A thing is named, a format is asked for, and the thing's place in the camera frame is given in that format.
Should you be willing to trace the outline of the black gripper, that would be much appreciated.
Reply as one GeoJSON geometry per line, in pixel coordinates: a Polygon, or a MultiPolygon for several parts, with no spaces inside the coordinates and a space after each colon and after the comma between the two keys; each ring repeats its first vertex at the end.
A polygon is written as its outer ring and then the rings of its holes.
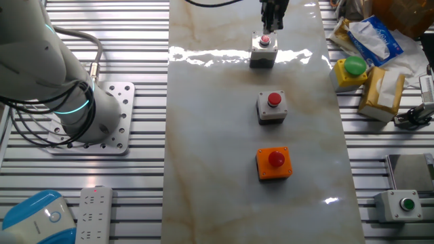
{"type": "Polygon", "coordinates": [[[283,29],[283,15],[285,14],[289,0],[260,0],[262,4],[261,14],[265,15],[262,17],[263,22],[263,33],[270,34],[275,31],[275,17],[274,15],[266,15],[266,14],[275,14],[277,17],[277,27],[276,30],[283,29]]]}

